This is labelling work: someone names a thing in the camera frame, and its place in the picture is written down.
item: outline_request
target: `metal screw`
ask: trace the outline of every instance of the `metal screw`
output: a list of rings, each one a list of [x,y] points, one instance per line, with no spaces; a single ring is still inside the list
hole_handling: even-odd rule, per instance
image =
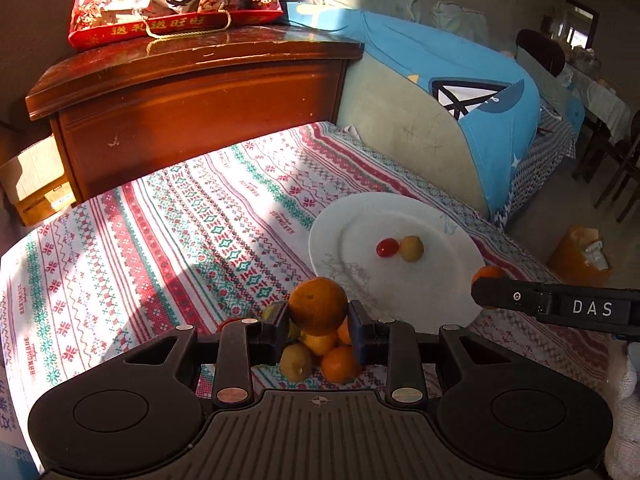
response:
[[[225,404],[233,404],[235,402],[242,402],[249,396],[246,390],[242,388],[225,388],[218,392],[218,400]]]
[[[411,404],[412,402],[418,402],[422,400],[422,392],[420,390],[416,390],[415,388],[398,388],[394,390],[391,396],[397,402],[402,402],[403,404]]]

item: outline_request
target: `gift bag rope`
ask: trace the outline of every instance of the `gift bag rope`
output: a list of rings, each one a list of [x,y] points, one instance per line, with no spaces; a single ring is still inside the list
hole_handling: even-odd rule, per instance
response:
[[[225,8],[225,4],[222,3],[222,5],[220,5],[220,8],[218,9],[218,12],[224,12],[226,14],[226,25],[223,28],[208,28],[206,30],[192,30],[190,32],[176,32],[175,34],[165,34],[163,36],[161,36],[160,34],[156,34],[153,31],[151,31],[151,27],[149,27],[149,23],[148,23],[148,17],[143,16],[142,14],[140,14],[140,12],[136,12],[136,14],[140,17],[140,19],[142,20],[142,22],[145,24],[145,28],[146,28],[146,33],[155,39],[155,41],[152,41],[151,43],[149,43],[146,46],[146,50],[147,52],[149,51],[149,48],[157,43],[158,41],[165,41],[165,40],[172,40],[174,38],[184,38],[187,36],[199,36],[201,34],[209,34],[210,32],[223,32],[224,30],[227,30],[230,26],[231,26],[231,13],[226,10]]]

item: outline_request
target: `window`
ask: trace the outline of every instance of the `window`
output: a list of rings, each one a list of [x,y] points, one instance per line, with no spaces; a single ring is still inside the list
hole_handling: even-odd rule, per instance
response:
[[[559,24],[554,37],[567,42],[572,47],[591,48],[598,18],[599,14],[595,10],[575,0],[567,0],[564,19]]]

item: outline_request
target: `headboard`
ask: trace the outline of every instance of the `headboard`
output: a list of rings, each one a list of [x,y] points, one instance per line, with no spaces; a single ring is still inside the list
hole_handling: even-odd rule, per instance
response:
[[[53,66],[26,98],[48,117],[78,203],[265,134],[335,121],[359,43],[288,26],[125,41]]]

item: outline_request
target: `white plate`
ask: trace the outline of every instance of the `white plate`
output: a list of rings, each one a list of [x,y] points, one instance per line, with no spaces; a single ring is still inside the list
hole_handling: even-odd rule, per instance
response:
[[[424,244],[418,262],[376,254],[380,240],[409,235]],[[481,311],[471,298],[471,279],[484,266],[480,251],[449,216],[412,198],[359,193],[333,202],[311,228],[309,256],[316,275],[340,283],[373,319],[438,333],[444,324],[469,325]]]

